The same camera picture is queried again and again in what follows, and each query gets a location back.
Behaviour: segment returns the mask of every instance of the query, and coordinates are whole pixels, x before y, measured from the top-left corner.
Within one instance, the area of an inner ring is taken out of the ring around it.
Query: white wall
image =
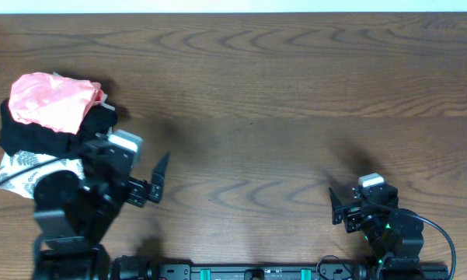
[[[0,0],[0,13],[467,12],[467,0]]]

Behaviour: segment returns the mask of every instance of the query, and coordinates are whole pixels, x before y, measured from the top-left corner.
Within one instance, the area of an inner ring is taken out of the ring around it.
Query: folded clothing
[[[0,163],[0,181],[26,168],[44,163],[51,159],[55,159],[55,157],[24,151],[17,152],[14,156],[4,154],[2,162]],[[22,195],[24,198],[33,198],[34,188],[41,179],[59,170],[70,170],[78,175],[79,179],[85,178],[83,165],[80,159],[61,159],[58,162],[21,174],[3,184],[0,188],[13,191]]]
[[[12,84],[9,109],[14,121],[76,134],[103,95],[98,82],[37,72],[22,75]]]
[[[63,159],[77,159],[83,142],[96,138],[96,133],[106,134],[117,123],[117,114],[111,109],[94,106],[87,113],[75,135],[55,132],[39,124],[22,124],[14,121],[9,111],[9,100],[0,106],[2,129],[0,146],[9,156],[19,150],[47,154]]]

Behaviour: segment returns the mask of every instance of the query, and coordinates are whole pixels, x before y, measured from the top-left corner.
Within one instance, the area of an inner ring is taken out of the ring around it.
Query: folded black fabric
[[[0,146],[9,156],[23,150],[64,159],[77,159],[78,150],[83,142],[95,139],[97,132],[106,134],[109,128],[117,123],[116,112],[102,106],[94,106],[89,110],[76,135],[55,132],[39,124],[22,124],[14,121],[9,110],[9,99],[2,102],[0,114],[2,116]]]

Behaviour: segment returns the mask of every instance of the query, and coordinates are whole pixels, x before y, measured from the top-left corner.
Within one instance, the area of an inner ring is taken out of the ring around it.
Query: wooden tabletop
[[[0,102],[31,72],[102,83],[145,140],[134,177],[171,151],[162,203],[124,207],[111,257],[360,260],[328,187],[379,172],[467,279],[467,13],[0,16]],[[39,233],[0,190],[0,279],[29,278]],[[450,264],[423,236],[422,260]]]

